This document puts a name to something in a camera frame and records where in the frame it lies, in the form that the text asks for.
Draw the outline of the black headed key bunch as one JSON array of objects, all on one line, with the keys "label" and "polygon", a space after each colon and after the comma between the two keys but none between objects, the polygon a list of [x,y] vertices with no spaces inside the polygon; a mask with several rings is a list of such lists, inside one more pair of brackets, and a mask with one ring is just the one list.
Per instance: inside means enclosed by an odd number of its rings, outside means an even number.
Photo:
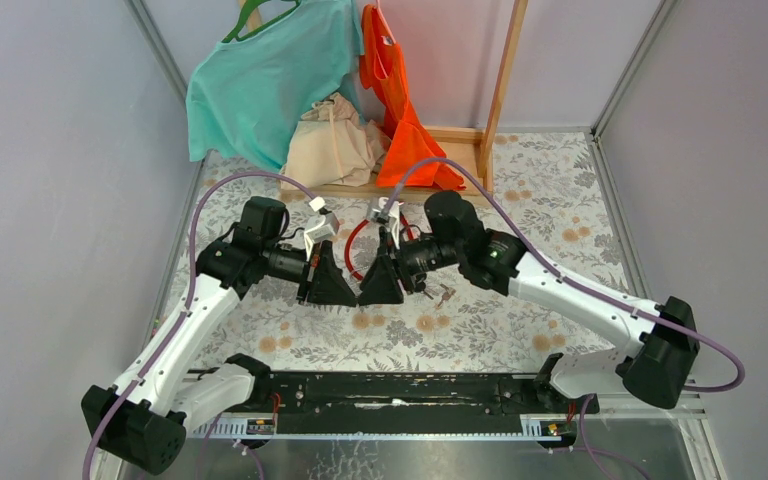
[{"label": "black headed key bunch", "polygon": [[430,287],[428,286],[428,284],[426,282],[421,282],[420,286],[421,286],[421,290],[422,290],[422,294],[423,295],[425,295],[429,299],[434,299],[433,292],[432,292],[432,290],[430,289]]}]

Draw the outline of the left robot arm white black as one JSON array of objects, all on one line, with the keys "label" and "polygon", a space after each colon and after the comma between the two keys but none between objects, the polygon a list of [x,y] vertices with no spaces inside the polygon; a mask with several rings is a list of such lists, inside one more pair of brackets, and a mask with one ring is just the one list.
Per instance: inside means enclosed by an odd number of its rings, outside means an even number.
[{"label": "left robot arm white black", "polygon": [[303,230],[303,248],[285,242],[286,205],[254,196],[225,234],[189,253],[190,280],[177,318],[163,323],[111,386],[92,386],[81,401],[92,450],[159,475],[195,428],[231,406],[256,411],[267,404],[269,369],[245,356],[229,359],[190,387],[181,385],[211,333],[262,279],[295,284],[300,304],[356,306],[334,260],[339,222],[323,198],[309,205],[315,215]]}]

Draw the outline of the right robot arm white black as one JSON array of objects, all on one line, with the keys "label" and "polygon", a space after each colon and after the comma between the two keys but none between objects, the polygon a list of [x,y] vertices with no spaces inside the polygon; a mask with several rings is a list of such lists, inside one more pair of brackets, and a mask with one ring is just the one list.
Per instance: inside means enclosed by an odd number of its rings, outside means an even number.
[{"label": "right robot arm white black", "polygon": [[610,343],[608,350],[549,356],[533,386],[543,410],[614,390],[660,409],[676,407],[699,352],[687,302],[671,297],[658,304],[565,269],[517,236],[485,227],[457,192],[431,195],[424,212],[431,230],[402,240],[397,208],[386,198],[371,203],[379,247],[360,283],[360,305],[399,305],[424,290],[428,273],[456,266],[471,285],[548,308]]}]

